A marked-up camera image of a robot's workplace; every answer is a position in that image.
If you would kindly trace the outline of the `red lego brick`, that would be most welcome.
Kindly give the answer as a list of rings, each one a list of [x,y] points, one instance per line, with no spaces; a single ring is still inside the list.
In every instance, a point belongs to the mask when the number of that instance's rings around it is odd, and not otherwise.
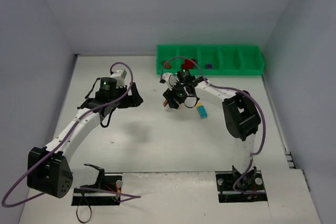
[[[184,59],[184,62],[181,65],[181,69],[194,69],[194,63],[196,63],[196,59]]]

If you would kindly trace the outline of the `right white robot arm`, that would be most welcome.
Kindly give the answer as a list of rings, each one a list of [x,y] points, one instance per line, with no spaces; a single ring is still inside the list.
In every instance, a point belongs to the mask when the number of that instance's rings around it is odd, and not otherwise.
[[[160,82],[167,85],[163,96],[171,109],[178,109],[181,104],[193,108],[200,101],[219,106],[226,130],[235,139],[233,171],[243,174],[252,170],[251,153],[261,118],[250,98],[237,91],[214,88],[208,80],[197,78],[185,69],[176,74],[162,74]]]

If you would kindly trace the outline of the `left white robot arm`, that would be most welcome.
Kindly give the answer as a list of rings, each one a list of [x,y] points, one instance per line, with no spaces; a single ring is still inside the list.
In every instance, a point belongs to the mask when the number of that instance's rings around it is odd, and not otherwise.
[[[43,148],[34,147],[28,154],[27,186],[57,198],[72,188],[99,188],[103,168],[86,163],[84,168],[70,168],[70,160],[92,130],[109,120],[116,109],[140,106],[143,102],[137,86],[126,86],[117,77],[100,78],[100,87],[92,98],[86,95],[75,118]]]

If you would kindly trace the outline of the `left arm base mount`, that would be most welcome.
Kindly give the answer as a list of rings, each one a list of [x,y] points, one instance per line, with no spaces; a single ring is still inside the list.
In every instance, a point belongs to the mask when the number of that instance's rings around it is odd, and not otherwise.
[[[109,192],[121,193],[122,174],[105,173],[104,168],[97,165],[84,164],[98,172],[94,184],[83,185],[83,187],[97,188]],[[72,196],[72,206],[119,206],[121,196],[110,193],[101,193],[92,190],[81,190],[75,188]]]

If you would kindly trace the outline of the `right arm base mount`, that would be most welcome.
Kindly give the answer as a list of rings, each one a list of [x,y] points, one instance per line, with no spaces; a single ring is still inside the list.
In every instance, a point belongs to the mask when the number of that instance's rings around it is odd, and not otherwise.
[[[246,177],[237,183],[235,189],[233,185],[240,177],[239,172],[217,172],[215,176],[218,201],[221,204],[268,201],[264,180],[259,170],[250,170]]]

